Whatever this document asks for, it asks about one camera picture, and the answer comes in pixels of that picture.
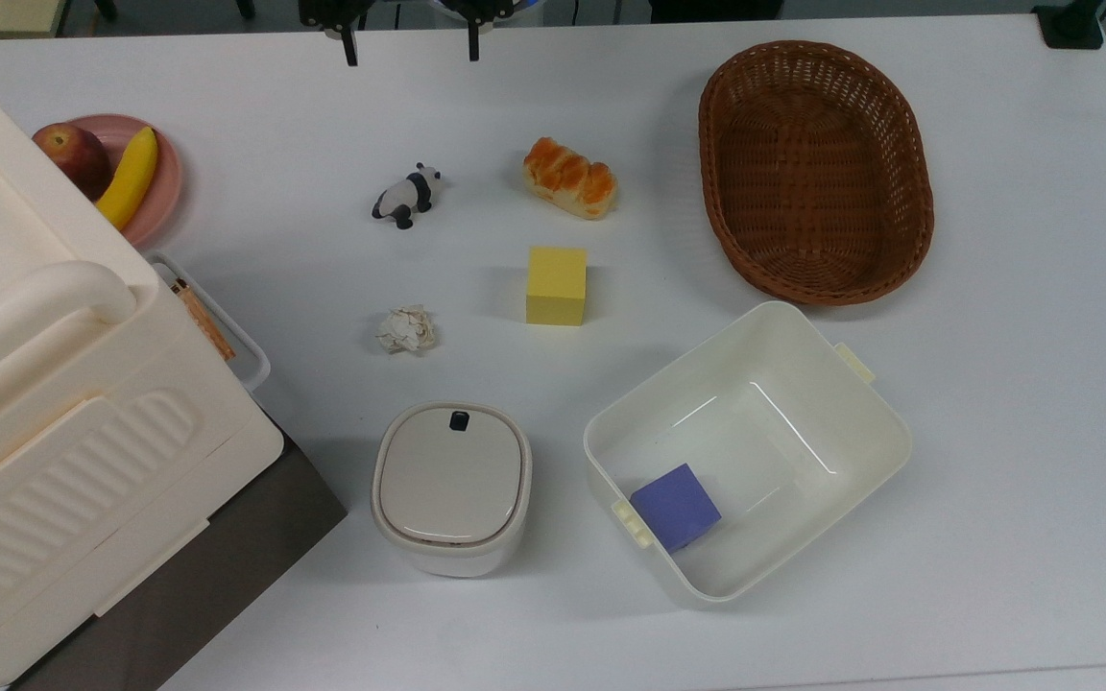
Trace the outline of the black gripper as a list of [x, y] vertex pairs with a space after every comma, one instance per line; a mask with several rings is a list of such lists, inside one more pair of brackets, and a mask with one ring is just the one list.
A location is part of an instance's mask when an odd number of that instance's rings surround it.
[[[517, 1], [438, 1], [448, 12], [465, 19], [469, 60], [480, 59], [480, 32], [495, 19], [509, 19], [517, 13]], [[359, 65], [355, 33], [352, 23], [369, 12], [374, 1], [299, 1], [299, 17], [304, 27], [330, 28], [341, 32], [347, 65]]]

